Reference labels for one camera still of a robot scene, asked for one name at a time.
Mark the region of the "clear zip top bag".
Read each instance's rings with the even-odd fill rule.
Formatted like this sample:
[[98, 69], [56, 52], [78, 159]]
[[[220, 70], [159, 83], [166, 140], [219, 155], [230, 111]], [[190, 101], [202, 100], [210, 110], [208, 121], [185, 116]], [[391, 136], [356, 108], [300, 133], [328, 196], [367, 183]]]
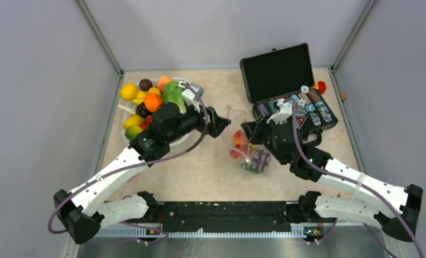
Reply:
[[268, 167], [272, 157], [262, 145], [253, 145], [248, 142], [248, 137], [242, 129], [241, 124], [252, 120], [252, 117], [243, 110], [226, 107], [226, 118], [230, 125], [224, 129], [221, 139], [228, 149], [228, 155], [241, 169], [262, 174]]

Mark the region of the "red small object behind case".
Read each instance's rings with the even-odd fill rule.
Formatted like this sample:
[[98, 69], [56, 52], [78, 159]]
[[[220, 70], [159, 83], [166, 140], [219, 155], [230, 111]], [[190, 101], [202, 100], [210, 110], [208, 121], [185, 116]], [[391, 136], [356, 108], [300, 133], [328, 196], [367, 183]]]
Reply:
[[322, 95], [326, 92], [326, 83], [324, 81], [318, 81], [315, 82], [311, 88], [316, 89]]

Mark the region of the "strawberry cluster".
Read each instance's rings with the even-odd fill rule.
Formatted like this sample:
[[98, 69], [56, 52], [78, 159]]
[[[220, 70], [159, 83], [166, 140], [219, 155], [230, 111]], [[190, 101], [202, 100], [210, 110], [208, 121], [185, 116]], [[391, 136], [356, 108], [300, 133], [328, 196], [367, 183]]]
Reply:
[[152, 122], [152, 116], [147, 116], [145, 118], [145, 121], [141, 123], [139, 127], [142, 128], [143, 130], [146, 130], [149, 128], [149, 125], [151, 124], [151, 122]]

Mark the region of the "yellow lemon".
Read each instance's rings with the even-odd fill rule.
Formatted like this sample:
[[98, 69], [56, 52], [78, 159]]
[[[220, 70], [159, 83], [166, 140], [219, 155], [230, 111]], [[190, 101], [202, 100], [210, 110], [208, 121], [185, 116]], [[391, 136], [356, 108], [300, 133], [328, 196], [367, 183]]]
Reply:
[[121, 87], [119, 96], [125, 101], [131, 101], [136, 98], [139, 92], [138, 87], [133, 83], [125, 84]]

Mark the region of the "large orange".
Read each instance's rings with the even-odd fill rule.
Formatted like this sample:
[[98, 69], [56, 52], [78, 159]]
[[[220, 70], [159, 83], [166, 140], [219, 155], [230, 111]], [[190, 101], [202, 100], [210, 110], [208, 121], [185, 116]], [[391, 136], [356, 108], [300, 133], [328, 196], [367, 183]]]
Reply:
[[144, 98], [144, 105], [151, 113], [155, 113], [162, 103], [162, 98], [156, 93], [148, 93]]

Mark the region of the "green lettuce leaf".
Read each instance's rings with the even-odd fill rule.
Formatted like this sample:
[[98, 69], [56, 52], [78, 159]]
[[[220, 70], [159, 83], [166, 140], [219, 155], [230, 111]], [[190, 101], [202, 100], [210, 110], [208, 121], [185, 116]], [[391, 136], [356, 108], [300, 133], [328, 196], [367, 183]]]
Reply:
[[164, 91], [161, 98], [164, 102], [175, 103], [180, 110], [180, 113], [186, 113], [186, 105], [182, 93], [184, 89], [179, 87], [178, 82], [168, 82], [164, 85]]

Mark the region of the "peach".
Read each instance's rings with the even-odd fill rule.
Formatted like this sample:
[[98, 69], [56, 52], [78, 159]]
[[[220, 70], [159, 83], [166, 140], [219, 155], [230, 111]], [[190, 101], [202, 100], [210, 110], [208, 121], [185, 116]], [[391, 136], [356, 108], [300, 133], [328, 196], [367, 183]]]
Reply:
[[245, 145], [247, 143], [247, 137], [243, 130], [237, 130], [234, 133], [232, 140], [234, 146], [237, 144]]
[[157, 80], [157, 87], [162, 91], [162, 92], [164, 92], [164, 90], [165, 90], [165, 85], [167, 84], [167, 83], [170, 83], [170, 82], [173, 82], [173, 79], [171, 78], [171, 77], [169, 77], [169, 76], [161, 76], [161, 77], [159, 77], [158, 78], [158, 80]]

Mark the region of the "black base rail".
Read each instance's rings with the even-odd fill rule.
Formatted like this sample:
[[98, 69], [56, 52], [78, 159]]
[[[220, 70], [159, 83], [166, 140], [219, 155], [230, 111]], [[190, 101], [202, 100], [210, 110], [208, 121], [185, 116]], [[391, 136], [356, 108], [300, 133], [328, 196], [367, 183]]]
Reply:
[[164, 202], [149, 208], [134, 223], [154, 223], [165, 232], [289, 232], [292, 224], [319, 223], [296, 202]]

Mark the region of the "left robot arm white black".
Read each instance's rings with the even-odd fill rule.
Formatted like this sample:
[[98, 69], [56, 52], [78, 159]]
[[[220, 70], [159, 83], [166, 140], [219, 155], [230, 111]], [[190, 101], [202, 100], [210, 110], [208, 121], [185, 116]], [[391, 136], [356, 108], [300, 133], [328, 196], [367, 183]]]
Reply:
[[157, 207], [147, 193], [128, 199], [107, 202], [107, 199], [133, 176], [156, 163], [162, 163], [171, 150], [170, 144], [184, 135], [198, 130], [201, 136], [217, 138], [231, 124], [219, 116], [213, 107], [200, 112], [190, 106], [185, 113], [172, 102], [161, 104], [152, 114], [149, 128], [137, 134], [129, 145], [104, 169], [85, 183], [54, 196], [57, 217], [76, 244], [92, 239], [102, 228], [129, 219], [141, 218], [151, 222], [157, 217]]

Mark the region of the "dark plum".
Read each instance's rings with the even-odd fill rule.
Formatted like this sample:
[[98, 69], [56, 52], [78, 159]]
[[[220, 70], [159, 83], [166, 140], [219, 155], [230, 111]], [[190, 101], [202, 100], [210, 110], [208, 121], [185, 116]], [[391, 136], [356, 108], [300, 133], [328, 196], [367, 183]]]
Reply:
[[139, 89], [142, 91], [149, 91], [149, 89], [153, 87], [153, 82], [147, 78], [140, 80]]

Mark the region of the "black poker chip case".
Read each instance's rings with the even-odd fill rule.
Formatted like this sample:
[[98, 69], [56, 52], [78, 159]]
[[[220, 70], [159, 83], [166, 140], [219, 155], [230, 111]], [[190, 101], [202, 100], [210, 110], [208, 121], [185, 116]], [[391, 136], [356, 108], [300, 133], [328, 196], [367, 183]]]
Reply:
[[293, 97], [302, 104], [296, 110], [301, 137], [307, 141], [314, 135], [314, 145], [322, 141], [323, 131], [338, 123], [323, 96], [311, 88], [315, 79], [308, 44], [243, 58], [239, 65], [254, 118], [277, 113], [278, 99]]

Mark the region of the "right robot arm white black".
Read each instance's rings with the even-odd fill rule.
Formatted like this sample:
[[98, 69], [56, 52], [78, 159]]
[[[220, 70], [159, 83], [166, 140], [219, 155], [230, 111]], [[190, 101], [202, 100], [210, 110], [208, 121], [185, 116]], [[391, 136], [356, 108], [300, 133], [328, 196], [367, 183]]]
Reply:
[[300, 200], [306, 221], [320, 218], [354, 220], [381, 227], [388, 236], [414, 242], [423, 189], [380, 181], [340, 162], [315, 145], [303, 144], [289, 121], [276, 124], [265, 117], [241, 124], [250, 143], [263, 145], [281, 165], [303, 180], [329, 185], [352, 195], [334, 197], [308, 192]]

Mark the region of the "white fruit tray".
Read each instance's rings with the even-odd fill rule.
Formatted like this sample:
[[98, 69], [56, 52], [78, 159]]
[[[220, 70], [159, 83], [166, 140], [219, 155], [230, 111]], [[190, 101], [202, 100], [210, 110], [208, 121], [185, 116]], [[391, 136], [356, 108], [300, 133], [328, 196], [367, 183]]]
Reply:
[[[122, 118], [120, 122], [120, 135], [124, 142], [128, 144], [130, 141], [125, 137], [125, 129], [122, 127], [123, 122], [130, 116], [127, 112], [118, 108], [119, 111], [122, 111]], [[186, 134], [185, 136], [178, 138], [174, 142], [170, 143], [170, 146], [181, 146], [183, 143], [187, 142], [188, 138], [191, 136], [191, 133]]]

